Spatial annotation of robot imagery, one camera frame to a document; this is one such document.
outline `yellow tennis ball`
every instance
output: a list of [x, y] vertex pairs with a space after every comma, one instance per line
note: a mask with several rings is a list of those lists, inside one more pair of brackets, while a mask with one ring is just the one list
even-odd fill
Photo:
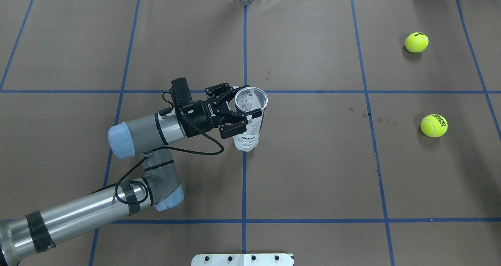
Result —
[[428, 36], [414, 32], [405, 40], [405, 48], [411, 53], [420, 53], [428, 46]]
[[430, 114], [421, 121], [421, 131], [427, 136], [442, 136], [448, 127], [445, 118], [438, 114]]

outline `plastic cup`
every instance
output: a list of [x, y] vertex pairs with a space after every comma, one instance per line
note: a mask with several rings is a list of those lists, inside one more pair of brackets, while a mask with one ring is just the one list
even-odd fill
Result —
[[268, 105], [268, 96], [266, 93], [256, 87], [247, 87], [238, 91], [235, 95], [235, 107], [238, 114], [261, 109], [263, 114], [261, 117], [252, 118], [247, 116], [249, 123], [247, 130], [243, 134], [238, 134], [233, 137], [235, 147], [244, 152], [250, 152], [259, 143], [259, 134], [263, 127], [263, 118], [265, 117], [265, 109]]

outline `grid line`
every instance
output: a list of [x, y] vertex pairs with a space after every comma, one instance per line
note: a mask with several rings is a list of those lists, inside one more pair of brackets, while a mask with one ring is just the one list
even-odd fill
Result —
[[[240, 219], [123, 219], [112, 224], [241, 224]], [[367, 218], [367, 219], [246, 219], [246, 224], [353, 224], [353, 223], [468, 223], [501, 222], [501, 217], [465, 217], [465, 218]]]
[[30, 4], [26, 10], [25, 18], [23, 19], [23, 23], [21, 24], [21, 28], [18, 32], [18, 37], [16, 37], [16, 41], [14, 42], [14, 46], [12, 47], [11, 55], [9, 56], [9, 60], [7, 61], [7, 65], [5, 66], [4, 75], [2, 76], [2, 81], [0, 82], [0, 90], [4, 87], [5, 80], [7, 79], [7, 73], [9, 73], [9, 68], [11, 67], [12, 59], [14, 59], [14, 54], [16, 54], [16, 48], [18, 48], [19, 40], [21, 39], [21, 35], [23, 34], [23, 30], [26, 25], [26, 21], [28, 20], [28, 16], [30, 15], [31, 8], [33, 6], [34, 0], [30, 0]]
[[379, 181], [379, 192], [381, 194], [381, 204], [383, 207], [383, 216], [385, 219], [384, 225], [386, 228], [386, 239], [388, 241], [388, 252], [389, 252], [389, 256], [390, 256], [390, 264], [392, 266], [395, 266], [395, 259], [394, 259], [394, 255], [393, 255], [393, 245], [391, 242], [390, 223], [388, 223], [388, 212], [386, 209], [386, 199], [384, 196], [383, 176], [381, 175], [381, 165], [379, 165], [379, 154], [378, 154], [378, 150], [377, 150], [376, 134], [374, 133], [374, 123], [372, 121], [372, 111], [371, 111], [371, 105], [370, 105], [370, 100], [369, 100], [369, 90], [367, 88], [367, 80], [365, 77], [365, 68], [364, 68], [364, 59], [362, 56], [362, 47], [360, 45], [360, 36], [358, 33], [358, 24], [357, 24], [357, 15], [356, 15], [356, 11], [355, 11], [355, 2], [354, 2], [354, 0], [350, 0], [350, 1], [351, 1], [352, 13], [353, 13], [353, 24], [355, 26], [355, 37], [357, 39], [358, 59], [360, 61], [360, 71], [362, 72], [362, 82], [364, 84], [365, 103], [367, 104], [367, 115], [369, 116], [369, 125], [371, 128], [372, 146], [374, 148], [374, 155], [376, 157], [377, 175], [378, 175], [378, 181]]
[[[118, 98], [118, 106], [117, 106], [117, 113], [115, 116], [115, 125], [118, 123], [118, 120], [120, 118], [120, 110], [122, 109], [122, 100], [123, 100], [123, 95], [124, 95], [124, 90], [125, 90], [125, 83], [127, 82], [127, 71], [129, 68], [129, 61], [130, 61], [130, 53], [132, 52], [132, 44], [134, 42], [134, 34], [136, 31], [136, 22], [137, 22], [137, 15], [139, 13], [139, 4], [141, 0], [137, 0], [136, 2], [136, 10], [134, 13], [134, 21], [132, 23], [132, 31], [130, 33], [130, 41], [129, 41], [129, 49], [127, 50], [127, 58], [125, 60], [125, 67], [124, 67], [124, 75], [122, 78], [122, 86], [120, 89], [120, 97]], [[108, 153], [108, 161], [106, 164], [106, 170], [104, 173], [104, 180], [103, 180], [103, 187], [106, 187], [106, 184], [108, 183], [108, 176], [110, 173], [110, 167], [111, 167], [111, 156], [113, 155], [113, 152], [111, 151], [111, 148]], [[94, 238], [92, 240], [92, 248], [91, 248], [91, 254], [89, 257], [89, 266], [93, 266], [94, 264], [94, 255], [96, 252], [96, 244], [97, 244], [97, 239], [99, 235], [99, 229], [97, 228], [94, 231]]]
[[463, 17], [463, 12], [461, 10], [460, 0], [456, 0], [456, 5], [458, 5], [458, 12], [460, 13], [461, 24], [463, 25], [463, 31], [465, 32], [465, 37], [467, 39], [467, 43], [468, 43], [468, 46], [469, 46], [469, 49], [471, 52], [471, 57], [473, 57], [473, 61], [475, 63], [475, 68], [476, 68], [476, 71], [478, 73], [478, 78], [480, 79], [480, 83], [482, 84], [483, 92], [485, 94], [485, 99], [487, 100], [487, 104], [489, 105], [490, 114], [492, 115], [492, 119], [494, 120], [494, 125], [496, 126], [497, 135], [498, 135], [499, 139], [501, 140], [501, 130], [499, 130], [499, 124], [497, 123], [496, 114], [494, 113], [494, 108], [492, 107], [492, 103], [490, 103], [490, 98], [489, 98], [489, 94], [487, 92], [487, 87], [485, 86], [485, 82], [484, 82], [483, 77], [482, 77], [482, 72], [480, 71], [480, 66], [478, 66], [478, 61], [476, 60], [476, 55], [475, 55], [475, 52], [473, 50], [473, 46], [471, 45], [471, 41], [469, 39], [467, 26], [465, 24], [465, 18]]
[[[264, 90], [268, 94], [363, 94], [364, 90]], [[431, 90], [368, 90], [369, 94], [501, 94], [501, 91], [431, 91]], [[148, 94], [164, 93], [164, 90], [0, 90], [0, 93], [77, 93], [77, 94]], [[204, 94], [204, 90], [191, 90], [192, 94]]]
[[[247, 5], [243, 6], [243, 85], [247, 85]], [[247, 253], [247, 152], [242, 155], [242, 253]]]

